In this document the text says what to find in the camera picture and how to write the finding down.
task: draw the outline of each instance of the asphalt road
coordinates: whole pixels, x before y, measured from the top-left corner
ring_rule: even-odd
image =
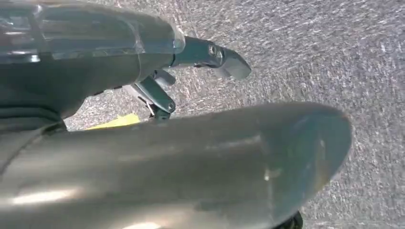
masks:
[[[354,125],[342,173],[303,207],[306,228],[405,228],[405,3],[401,0],[109,0],[175,21],[237,50],[253,73],[237,82],[176,71],[176,116],[279,101],[346,111]],[[86,100],[66,122],[83,129],[146,110],[123,90]]]

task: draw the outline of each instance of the exhaust pipe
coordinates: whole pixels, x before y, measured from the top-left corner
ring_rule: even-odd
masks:
[[[314,103],[4,135],[0,228],[270,229],[350,146],[348,118]]]

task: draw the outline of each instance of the metal bracket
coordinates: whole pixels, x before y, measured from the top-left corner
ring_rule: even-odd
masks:
[[[150,111],[150,118],[169,119],[171,113],[176,110],[176,104],[154,78],[158,76],[149,76],[142,82],[126,85],[123,88],[146,105]]]

